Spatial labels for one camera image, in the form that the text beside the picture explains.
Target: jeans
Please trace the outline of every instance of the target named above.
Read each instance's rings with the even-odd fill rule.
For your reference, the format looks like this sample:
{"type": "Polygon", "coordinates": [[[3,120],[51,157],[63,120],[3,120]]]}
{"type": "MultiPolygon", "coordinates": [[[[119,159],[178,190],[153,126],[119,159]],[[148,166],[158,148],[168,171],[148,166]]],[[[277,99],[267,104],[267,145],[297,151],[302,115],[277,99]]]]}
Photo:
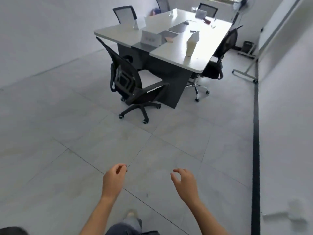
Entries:
{"type": "Polygon", "coordinates": [[[135,217],[127,217],[122,222],[113,225],[105,235],[139,235],[142,221],[135,217]]]}

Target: office chair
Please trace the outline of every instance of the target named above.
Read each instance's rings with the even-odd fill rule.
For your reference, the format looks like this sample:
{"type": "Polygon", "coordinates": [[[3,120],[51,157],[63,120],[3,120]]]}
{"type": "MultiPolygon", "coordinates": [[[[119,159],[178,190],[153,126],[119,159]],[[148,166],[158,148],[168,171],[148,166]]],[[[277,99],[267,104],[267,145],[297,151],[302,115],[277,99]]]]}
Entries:
{"type": "Polygon", "coordinates": [[[202,87],[206,89],[206,94],[210,94],[210,92],[205,86],[198,84],[199,76],[208,77],[211,79],[218,79],[218,80],[221,80],[223,78],[222,59],[224,58],[224,55],[227,51],[235,47],[236,42],[237,42],[237,37],[238,37],[238,29],[233,29],[229,31],[213,55],[218,58],[217,62],[209,61],[209,63],[207,64],[207,66],[205,67],[204,71],[201,74],[193,73],[191,78],[193,78],[194,81],[193,82],[189,81],[189,84],[186,86],[186,88],[190,86],[194,87],[196,91],[196,99],[195,99],[196,102],[199,102],[199,92],[198,92],[197,87],[202,87]]]}
{"type": "Polygon", "coordinates": [[[207,12],[207,16],[208,17],[212,17],[212,18],[215,17],[216,12],[218,11],[218,8],[210,6],[210,5],[207,5],[207,4],[204,4],[204,3],[200,3],[198,9],[202,10],[202,11],[206,11],[207,12]]]}
{"type": "Polygon", "coordinates": [[[116,7],[113,11],[120,24],[132,23],[137,19],[136,12],[132,6],[116,7]]]}
{"type": "Polygon", "coordinates": [[[157,0],[161,13],[170,11],[170,5],[167,0],[157,0]]]}
{"type": "Polygon", "coordinates": [[[157,109],[160,109],[161,104],[156,104],[152,101],[158,100],[160,96],[166,92],[169,83],[163,82],[159,79],[159,82],[146,88],[142,88],[140,75],[144,77],[144,71],[136,70],[134,68],[131,64],[133,61],[132,57],[128,55],[121,57],[109,46],[107,46],[99,37],[96,37],[96,39],[105,47],[112,59],[110,80],[111,91],[117,91],[122,96],[121,100],[125,102],[126,105],[132,105],[127,110],[119,114],[119,118],[123,119],[125,114],[139,108],[145,118],[143,123],[147,124],[149,122],[149,118],[145,107],[155,106],[157,109]]]}

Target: forearm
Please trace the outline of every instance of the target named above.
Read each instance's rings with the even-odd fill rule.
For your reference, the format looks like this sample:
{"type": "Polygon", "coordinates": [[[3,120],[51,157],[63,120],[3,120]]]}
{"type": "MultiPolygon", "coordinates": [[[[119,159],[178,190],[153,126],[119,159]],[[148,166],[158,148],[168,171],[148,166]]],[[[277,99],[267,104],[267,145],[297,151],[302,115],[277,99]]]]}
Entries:
{"type": "Polygon", "coordinates": [[[103,235],[114,201],[101,199],[83,227],[80,235],[103,235]]]}
{"type": "Polygon", "coordinates": [[[193,201],[188,207],[196,218],[202,235],[228,235],[200,200],[193,201]]]}

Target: red object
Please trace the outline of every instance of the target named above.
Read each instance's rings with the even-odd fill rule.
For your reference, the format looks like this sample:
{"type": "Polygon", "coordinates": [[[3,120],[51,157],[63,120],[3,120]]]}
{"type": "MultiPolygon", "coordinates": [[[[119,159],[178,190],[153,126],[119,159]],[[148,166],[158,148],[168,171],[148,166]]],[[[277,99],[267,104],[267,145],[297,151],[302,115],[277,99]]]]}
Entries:
{"type": "Polygon", "coordinates": [[[211,24],[211,21],[204,19],[204,22],[207,23],[208,25],[211,24]]]}

